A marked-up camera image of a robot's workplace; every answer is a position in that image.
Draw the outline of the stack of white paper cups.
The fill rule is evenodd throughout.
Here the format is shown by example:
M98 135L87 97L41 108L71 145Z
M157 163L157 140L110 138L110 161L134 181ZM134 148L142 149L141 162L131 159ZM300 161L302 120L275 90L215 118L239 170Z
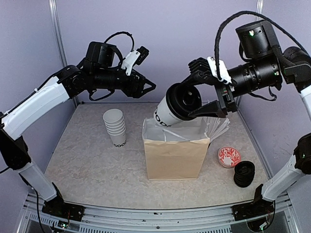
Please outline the stack of white paper cups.
M123 147L126 144L126 126L122 111L109 109L103 114L103 120L113 145Z

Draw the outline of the brown paper bag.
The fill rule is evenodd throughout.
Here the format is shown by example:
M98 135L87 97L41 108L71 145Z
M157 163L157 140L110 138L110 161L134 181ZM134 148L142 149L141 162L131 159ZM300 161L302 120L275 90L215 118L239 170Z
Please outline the brown paper bag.
M161 127L154 119L144 119L147 177L150 181L195 180L205 160L210 138L205 117Z

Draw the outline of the stack of black cup lids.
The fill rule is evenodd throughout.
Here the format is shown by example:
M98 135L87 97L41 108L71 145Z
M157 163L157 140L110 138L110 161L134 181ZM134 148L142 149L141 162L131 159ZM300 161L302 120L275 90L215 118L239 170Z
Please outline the stack of black cup lids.
M238 187L248 187L255 176L255 165L250 161L241 161L234 167L234 182Z

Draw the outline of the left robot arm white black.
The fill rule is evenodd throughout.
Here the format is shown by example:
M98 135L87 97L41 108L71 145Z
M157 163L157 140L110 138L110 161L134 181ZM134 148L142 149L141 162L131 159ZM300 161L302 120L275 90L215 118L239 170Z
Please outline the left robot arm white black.
M22 134L54 107L87 91L98 89L113 94L121 90L130 98L141 98L156 85L134 69L149 55L145 47L131 48L123 56L120 50L105 42L91 42L85 57L52 74L38 89L12 109L0 115L0 152L8 168L19 173L58 216L68 211L56 185L50 182L32 161Z

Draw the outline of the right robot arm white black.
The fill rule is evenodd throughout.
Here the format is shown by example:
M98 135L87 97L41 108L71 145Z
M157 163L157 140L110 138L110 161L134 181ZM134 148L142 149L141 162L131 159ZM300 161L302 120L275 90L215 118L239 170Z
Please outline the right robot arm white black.
M220 39L225 27L242 15L254 15L262 20L251 22L236 28L240 45L239 54L246 63L229 71L220 62ZM287 35L298 47L288 47L282 52L274 27ZM253 12L240 11L219 26L214 57L208 63L207 71L194 71L183 83L190 85L208 84L215 86L218 100L190 110L188 117L225 117L228 112L237 111L235 97L248 94L266 101L276 101L271 87L280 90L284 79L286 84L293 84L302 99L309 118L311 118L311 57L303 46L285 29L268 17ZM272 99L255 95L253 92L268 87ZM268 203L298 181L311 174L311 133L302 136L287 164L269 181L255 190L254 200L248 205L252 215L258 216Z

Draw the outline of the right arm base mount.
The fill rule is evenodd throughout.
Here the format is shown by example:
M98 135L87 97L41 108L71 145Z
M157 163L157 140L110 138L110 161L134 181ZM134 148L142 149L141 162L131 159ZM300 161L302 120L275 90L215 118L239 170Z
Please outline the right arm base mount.
M236 204L231 207L235 221L262 216L275 211L275 202L262 198L263 184L255 190L254 199L251 202Z

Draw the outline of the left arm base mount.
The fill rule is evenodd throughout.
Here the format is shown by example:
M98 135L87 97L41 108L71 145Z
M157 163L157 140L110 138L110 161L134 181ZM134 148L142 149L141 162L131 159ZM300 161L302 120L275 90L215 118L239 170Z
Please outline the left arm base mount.
M57 186L52 183L56 190L56 197L50 201L44 201L42 212L65 218L67 220L82 221L85 207L78 204L65 202Z

